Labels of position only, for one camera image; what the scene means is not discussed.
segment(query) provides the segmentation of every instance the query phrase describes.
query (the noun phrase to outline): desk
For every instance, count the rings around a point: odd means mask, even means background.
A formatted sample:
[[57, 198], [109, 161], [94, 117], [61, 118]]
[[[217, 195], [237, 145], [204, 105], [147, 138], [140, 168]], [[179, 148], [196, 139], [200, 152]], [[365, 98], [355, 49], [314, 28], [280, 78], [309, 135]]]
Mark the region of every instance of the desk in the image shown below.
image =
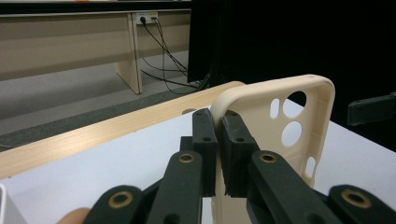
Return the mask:
[[211, 89], [199, 91], [153, 105], [126, 115], [104, 120], [68, 133], [62, 133], [32, 144], [0, 153], [0, 179], [20, 174], [37, 166], [57, 161], [96, 147], [107, 141], [134, 133], [154, 124], [180, 116], [184, 110], [211, 105], [222, 92], [245, 85], [229, 82]]
[[[114, 184], [147, 187], [162, 176], [179, 137], [191, 134], [191, 113], [180, 116], [182, 111], [209, 106], [223, 91], [241, 85], [230, 82], [0, 153], [1, 182], [16, 187], [10, 196], [32, 223], [42, 223], [48, 206], [57, 203], [62, 208], [53, 208], [51, 221], [77, 206], [92, 206]], [[131, 154], [134, 150], [144, 158]], [[314, 189], [327, 194], [340, 184], [366, 189], [396, 209], [396, 154], [331, 122]]]
[[[0, 2], [0, 81], [115, 63], [143, 92], [140, 57], [163, 54], [136, 12], [159, 12], [171, 52], [189, 49], [189, 2]], [[161, 40], [157, 26], [148, 29]]]

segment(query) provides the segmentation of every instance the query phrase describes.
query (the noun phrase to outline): white tabletop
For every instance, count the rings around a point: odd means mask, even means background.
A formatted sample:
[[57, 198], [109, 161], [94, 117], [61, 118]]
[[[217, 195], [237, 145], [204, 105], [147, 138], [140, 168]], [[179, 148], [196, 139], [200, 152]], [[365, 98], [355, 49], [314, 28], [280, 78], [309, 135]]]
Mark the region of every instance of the white tabletop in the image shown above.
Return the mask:
[[[55, 223], [79, 207], [92, 207], [108, 189], [145, 189], [163, 177], [181, 136], [192, 135], [191, 114], [170, 119], [62, 160], [0, 180], [28, 223]], [[330, 123], [314, 189], [350, 184], [396, 210], [396, 153]], [[210, 199], [203, 223], [212, 223]]]

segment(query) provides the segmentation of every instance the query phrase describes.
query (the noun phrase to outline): wooden desk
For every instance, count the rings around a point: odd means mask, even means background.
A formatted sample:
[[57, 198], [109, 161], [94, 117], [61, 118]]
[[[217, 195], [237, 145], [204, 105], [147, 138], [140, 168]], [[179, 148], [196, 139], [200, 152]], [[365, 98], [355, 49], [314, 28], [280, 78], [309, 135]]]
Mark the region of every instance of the wooden desk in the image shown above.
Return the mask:
[[225, 90], [245, 85], [233, 81], [204, 91], [179, 97], [145, 109], [104, 120], [68, 133], [0, 153], [0, 179], [20, 174], [37, 166], [57, 161], [85, 149], [133, 133], [182, 115], [186, 109], [211, 105]]
[[[136, 24], [136, 12], [159, 13], [169, 51], [189, 49], [191, 6], [166, 3], [0, 3], [0, 81], [115, 63], [117, 73], [141, 93], [137, 60], [163, 50]], [[156, 24], [147, 27], [161, 40]]]

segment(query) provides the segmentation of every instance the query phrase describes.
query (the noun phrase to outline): desk leg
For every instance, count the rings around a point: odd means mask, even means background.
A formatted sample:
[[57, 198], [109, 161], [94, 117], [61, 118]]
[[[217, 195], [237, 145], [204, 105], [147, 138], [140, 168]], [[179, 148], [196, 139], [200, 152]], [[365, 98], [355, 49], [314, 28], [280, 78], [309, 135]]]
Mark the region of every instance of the desk leg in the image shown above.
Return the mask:
[[140, 73], [139, 64], [139, 50], [137, 45], [136, 20], [132, 13], [127, 14], [128, 33], [129, 33], [129, 48], [130, 59], [124, 62], [116, 63], [116, 71], [120, 77], [131, 87], [134, 93], [139, 94], [143, 92], [142, 77]]

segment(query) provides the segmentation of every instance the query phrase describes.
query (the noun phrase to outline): light wood surface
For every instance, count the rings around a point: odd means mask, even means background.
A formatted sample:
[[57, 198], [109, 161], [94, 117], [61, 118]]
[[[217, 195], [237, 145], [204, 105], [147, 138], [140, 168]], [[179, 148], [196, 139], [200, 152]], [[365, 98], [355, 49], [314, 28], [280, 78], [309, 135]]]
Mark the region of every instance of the light wood surface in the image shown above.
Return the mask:
[[239, 81], [229, 82], [1, 152], [0, 179], [20, 174], [37, 166], [96, 147], [125, 134], [176, 118], [187, 109], [200, 109], [211, 105], [222, 92], [242, 85], [245, 84]]

